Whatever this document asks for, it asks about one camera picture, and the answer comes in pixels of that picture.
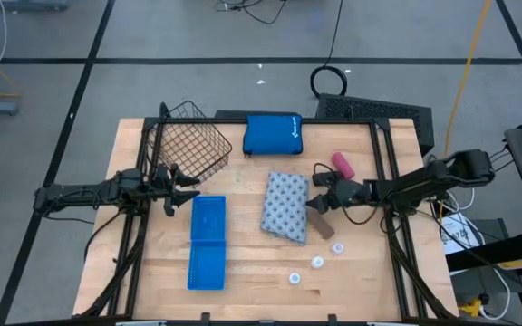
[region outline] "gray patterned napkin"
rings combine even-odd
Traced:
[[[308,191],[305,176],[270,172],[261,229],[305,245]]]

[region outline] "bottle cap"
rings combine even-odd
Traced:
[[[341,254],[343,252],[343,244],[342,243],[336,243],[332,246],[332,252],[334,254]]]
[[[301,281],[301,276],[299,276],[298,273],[291,273],[291,275],[289,275],[289,282],[293,285],[295,284],[298,284],[299,281]]]
[[[314,257],[314,259],[312,259],[312,267],[313,268],[320,268],[324,265],[324,259],[320,256],[316,256]]]

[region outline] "pink object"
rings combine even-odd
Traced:
[[[332,156],[332,163],[338,171],[342,172],[344,179],[349,180],[355,176],[352,167],[350,167],[350,164],[345,160],[342,153],[335,152]]]

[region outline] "blue plastic box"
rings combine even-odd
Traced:
[[[198,196],[192,201],[189,290],[225,289],[227,201],[224,196]]]

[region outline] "blue zipper pouch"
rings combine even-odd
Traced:
[[[246,155],[297,155],[304,151],[300,115],[246,117],[243,153]]]

